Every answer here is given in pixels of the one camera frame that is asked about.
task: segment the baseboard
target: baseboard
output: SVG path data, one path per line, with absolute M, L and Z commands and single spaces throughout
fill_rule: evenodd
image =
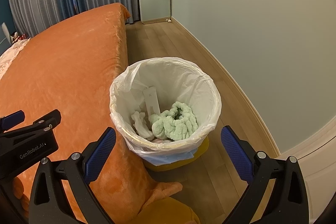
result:
M 282 153 L 279 159 L 285 160 L 289 156 L 295 156 L 297 159 L 301 159 L 321 148 L 334 137 L 336 137 L 336 116 L 311 137 Z
M 212 53 L 191 33 L 189 32 L 181 23 L 179 23 L 175 18 L 171 18 L 172 23 L 177 26 L 177 28 L 183 32 L 187 37 L 189 37 L 189 40 L 194 42 L 194 44 L 198 47 L 200 47 L 206 54 L 208 55 L 209 60 L 212 60 L 220 69 L 222 72 L 222 75 L 230 82 L 231 86 L 235 89 L 235 91 L 241 96 L 243 101 L 246 104 L 247 110 L 250 111 L 256 121 L 259 124 L 259 127 L 261 128 L 260 136 L 262 140 L 266 143 L 268 143 L 268 147 L 272 150 L 274 157 L 280 156 L 279 148 L 277 147 L 271 133 L 269 132 L 267 126 L 265 125 L 264 121 L 260 117 L 259 113 L 251 103 L 251 101 L 248 99 L 246 94 L 243 92 L 241 87 L 237 84 L 237 82 L 233 79 L 233 77 L 229 74 L 229 72 L 223 67 L 223 65 L 212 55 Z
M 162 18 L 157 18 L 157 19 L 152 19 L 152 20 L 146 20 L 146 21 L 141 21 L 142 24 L 151 24 L 151 23 L 159 23 L 159 22 L 166 22 L 170 19 L 170 17 L 162 17 Z

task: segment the orange bedspread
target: orange bedspread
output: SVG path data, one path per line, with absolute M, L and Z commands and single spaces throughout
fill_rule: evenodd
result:
M 128 16 L 121 4 L 106 5 L 64 20 L 31 39 L 0 80 L 0 117 L 22 109 L 26 120 L 21 127 L 57 108 L 62 122 L 54 130 L 59 150 L 50 156 L 52 160 L 81 152 L 108 126 L 114 127 L 109 88 L 128 65 Z M 20 175 L 27 196 L 36 168 Z M 76 216 L 83 221 L 69 185 L 65 187 Z M 117 224 L 182 188 L 179 183 L 152 180 L 119 133 L 98 180 L 90 187 Z

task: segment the teal wall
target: teal wall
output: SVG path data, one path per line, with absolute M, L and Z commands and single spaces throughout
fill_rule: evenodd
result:
M 16 31 L 8 0 L 0 0 L 0 55 L 3 54 L 10 46 L 8 41 L 4 40 L 6 36 L 1 28 L 3 22 L 6 23 L 10 34 Z

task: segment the green fluffy cloth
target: green fluffy cloth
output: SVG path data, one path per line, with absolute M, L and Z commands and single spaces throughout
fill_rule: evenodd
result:
M 184 140 L 198 128 L 191 108 L 180 102 L 174 103 L 171 110 L 165 110 L 160 115 L 151 115 L 149 121 L 154 136 L 161 140 Z

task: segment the yellow object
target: yellow object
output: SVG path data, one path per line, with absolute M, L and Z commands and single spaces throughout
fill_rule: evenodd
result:
M 127 224 L 200 224 L 200 220 L 187 205 L 165 198 L 145 207 Z
M 187 159 L 187 160 L 179 160 L 176 162 L 173 162 L 171 164 L 164 164 L 164 165 L 160 165 L 160 166 L 155 166 L 149 162 L 147 162 L 146 160 L 143 161 L 143 164 L 149 168 L 152 171 L 155 172 L 161 172 L 161 171 L 168 171 L 168 170 L 172 170 L 178 167 L 181 167 L 183 165 L 189 164 L 191 162 L 193 162 L 194 160 L 196 160 L 197 158 L 199 158 L 202 154 L 204 154 L 209 148 L 209 138 L 206 137 L 204 139 L 204 141 L 202 142 L 202 144 L 199 146 L 199 148 L 197 149 L 197 151 L 194 154 L 194 157 L 191 159 Z

